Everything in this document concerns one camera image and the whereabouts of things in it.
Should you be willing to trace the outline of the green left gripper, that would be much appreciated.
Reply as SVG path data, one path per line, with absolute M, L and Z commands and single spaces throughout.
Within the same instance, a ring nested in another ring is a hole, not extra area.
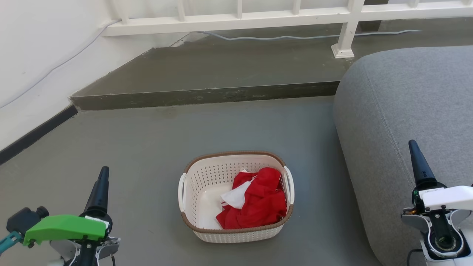
M 28 229 L 24 245 L 48 241 L 59 246 L 57 252 L 67 266 L 100 266 L 99 261 L 114 257 L 120 238 L 110 237 L 112 222 L 108 217 L 109 167 L 103 166 L 93 185 L 84 216 L 47 216 Z

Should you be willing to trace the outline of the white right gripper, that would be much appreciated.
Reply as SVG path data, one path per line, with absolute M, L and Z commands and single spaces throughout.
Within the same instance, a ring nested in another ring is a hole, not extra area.
M 419 231 L 459 231 L 460 224 L 473 213 L 473 187 L 437 184 L 417 142 L 409 140 L 408 145 L 416 187 L 413 207 L 403 209 L 402 222 Z

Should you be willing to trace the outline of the cream perforated laundry basket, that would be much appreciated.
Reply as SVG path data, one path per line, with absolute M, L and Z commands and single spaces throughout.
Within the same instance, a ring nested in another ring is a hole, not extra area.
M 222 229 L 216 219 L 222 211 L 220 195 L 231 190 L 241 170 L 256 172 L 265 167 L 275 168 L 281 175 L 279 183 L 285 195 L 286 216 L 272 225 Z M 261 150 L 229 151 L 198 157 L 187 166 L 178 185 L 178 203 L 184 224 L 208 243 L 245 243 L 276 236 L 292 215 L 294 199 L 294 181 L 285 162 L 278 155 Z

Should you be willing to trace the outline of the grey fabric sofa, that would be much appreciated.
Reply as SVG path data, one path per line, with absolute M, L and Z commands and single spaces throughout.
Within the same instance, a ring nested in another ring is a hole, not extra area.
M 409 140 L 439 182 L 473 185 L 473 45 L 360 58 L 341 79 L 333 118 L 372 251 L 382 266 L 406 266 L 420 247 L 401 221 L 415 187 Z

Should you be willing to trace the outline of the black baseboard strip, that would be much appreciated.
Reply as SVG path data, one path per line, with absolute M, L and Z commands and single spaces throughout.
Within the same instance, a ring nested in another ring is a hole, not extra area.
M 77 114 L 78 110 L 76 106 L 70 105 L 66 109 L 58 113 L 56 116 L 42 123 L 37 128 L 24 135 L 22 138 L 7 146 L 5 149 L 0 151 L 0 166 L 5 162 L 8 162 L 10 159 L 14 158 L 16 155 L 18 155 L 19 153 L 39 141 L 49 132 L 62 125 L 64 122 L 68 121 Z

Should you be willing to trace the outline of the white cloth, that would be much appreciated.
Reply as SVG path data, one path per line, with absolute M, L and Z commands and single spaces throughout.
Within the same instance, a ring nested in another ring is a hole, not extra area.
M 220 203 L 222 207 L 233 207 L 241 210 L 245 203 L 245 193 L 257 173 L 252 173 L 246 169 L 242 169 L 234 178 L 232 189 L 220 195 Z

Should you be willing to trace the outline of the red garment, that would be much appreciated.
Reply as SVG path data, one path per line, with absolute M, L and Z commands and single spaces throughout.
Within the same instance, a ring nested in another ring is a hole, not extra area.
M 285 192 L 280 183 L 281 173 L 275 168 L 262 168 L 245 193 L 241 210 L 222 207 L 216 216 L 225 230 L 255 228 L 279 222 L 286 216 Z

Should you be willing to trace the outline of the white wooden railing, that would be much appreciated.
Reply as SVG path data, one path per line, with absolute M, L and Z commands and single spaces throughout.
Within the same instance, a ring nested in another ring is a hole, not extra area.
M 289 11 L 253 13 L 243 12 L 242 0 L 236 2 L 235 14 L 186 15 L 184 0 L 177 0 L 177 17 L 130 18 L 124 3 L 119 0 L 114 6 L 120 21 L 107 26 L 103 35 L 113 37 L 341 23 L 338 42 L 331 46 L 334 57 L 341 59 L 354 57 L 351 45 L 359 22 L 473 17 L 473 0 L 406 0 L 406 3 L 377 5 L 365 5 L 365 0 L 348 0 L 346 7 L 308 10 L 301 9 L 301 0 L 294 0 Z

